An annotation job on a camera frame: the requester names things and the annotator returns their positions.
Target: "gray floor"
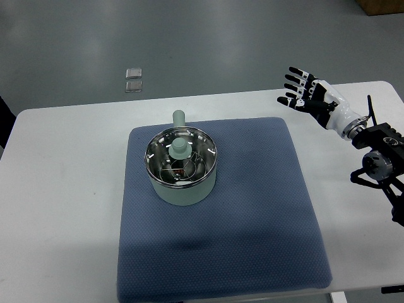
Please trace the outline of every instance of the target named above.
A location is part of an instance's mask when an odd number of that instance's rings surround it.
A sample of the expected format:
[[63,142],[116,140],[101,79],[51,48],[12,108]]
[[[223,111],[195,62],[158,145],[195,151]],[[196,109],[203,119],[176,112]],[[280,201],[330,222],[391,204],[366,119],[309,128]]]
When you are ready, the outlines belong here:
[[[0,1],[0,95],[15,114],[281,88],[289,66],[330,83],[384,80],[404,99],[404,14],[368,17],[354,0]],[[143,69],[141,93],[124,92],[132,67]]]

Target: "pot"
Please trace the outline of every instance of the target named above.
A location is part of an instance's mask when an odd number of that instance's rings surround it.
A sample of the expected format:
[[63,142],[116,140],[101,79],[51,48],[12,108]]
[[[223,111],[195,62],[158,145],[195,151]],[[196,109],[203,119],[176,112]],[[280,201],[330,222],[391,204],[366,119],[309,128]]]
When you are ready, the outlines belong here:
[[149,142],[146,169],[155,192],[166,202],[187,206],[206,198],[216,181],[217,149],[212,138],[185,126],[185,113],[176,110],[174,127]]

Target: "white table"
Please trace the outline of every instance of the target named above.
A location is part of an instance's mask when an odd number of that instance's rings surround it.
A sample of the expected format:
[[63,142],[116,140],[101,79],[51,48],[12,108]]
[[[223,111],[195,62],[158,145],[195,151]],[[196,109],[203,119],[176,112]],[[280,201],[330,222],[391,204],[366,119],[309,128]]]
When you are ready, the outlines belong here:
[[[366,115],[404,133],[404,104],[382,81],[335,85]],[[276,102],[284,90],[228,93],[22,112],[0,161],[0,302],[117,302],[116,275],[126,147],[138,126],[282,117],[290,130],[330,261],[324,290],[404,283],[404,228],[383,192],[352,184],[363,155],[308,114]]]

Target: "blue cushion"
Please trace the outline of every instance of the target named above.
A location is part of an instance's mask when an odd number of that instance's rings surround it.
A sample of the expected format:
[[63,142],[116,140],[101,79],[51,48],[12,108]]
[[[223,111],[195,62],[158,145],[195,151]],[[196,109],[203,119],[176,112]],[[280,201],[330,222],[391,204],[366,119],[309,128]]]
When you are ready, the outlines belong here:
[[169,302],[326,288],[330,266],[285,121],[188,123],[218,150],[217,181],[203,201],[160,199],[143,157],[171,125],[135,128],[128,142],[117,294]]

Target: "pot lid handle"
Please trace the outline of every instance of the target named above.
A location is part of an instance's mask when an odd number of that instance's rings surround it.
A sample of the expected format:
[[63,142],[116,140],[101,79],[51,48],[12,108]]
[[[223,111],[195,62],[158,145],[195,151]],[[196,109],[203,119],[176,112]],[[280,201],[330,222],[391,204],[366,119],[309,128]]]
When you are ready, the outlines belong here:
[[192,147],[184,138],[176,138],[169,147],[169,155],[176,160],[184,160],[191,154]]

